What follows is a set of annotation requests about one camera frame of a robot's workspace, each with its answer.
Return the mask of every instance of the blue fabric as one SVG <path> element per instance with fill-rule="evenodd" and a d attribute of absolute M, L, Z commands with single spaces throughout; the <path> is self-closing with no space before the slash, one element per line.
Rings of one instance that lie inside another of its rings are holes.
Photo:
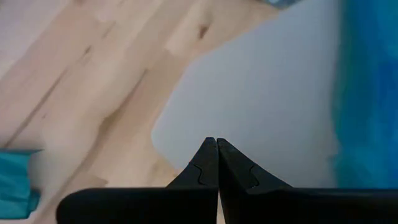
<path fill-rule="evenodd" d="M 398 1 L 344 0 L 333 107 L 340 187 L 398 187 Z"/>
<path fill-rule="evenodd" d="M 0 151 L 0 219 L 28 218 L 40 194 L 30 189 L 28 165 L 36 151 Z"/>

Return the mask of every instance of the wood grain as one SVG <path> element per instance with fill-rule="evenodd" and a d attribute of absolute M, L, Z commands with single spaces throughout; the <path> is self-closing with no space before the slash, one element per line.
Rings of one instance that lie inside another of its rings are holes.
<path fill-rule="evenodd" d="M 24 223 L 52 222 L 65 189 L 167 185 L 177 171 L 150 131 L 184 68 L 276 13 L 251 0 L 69 1 L 0 80 L 0 144 L 45 149 Z"/>

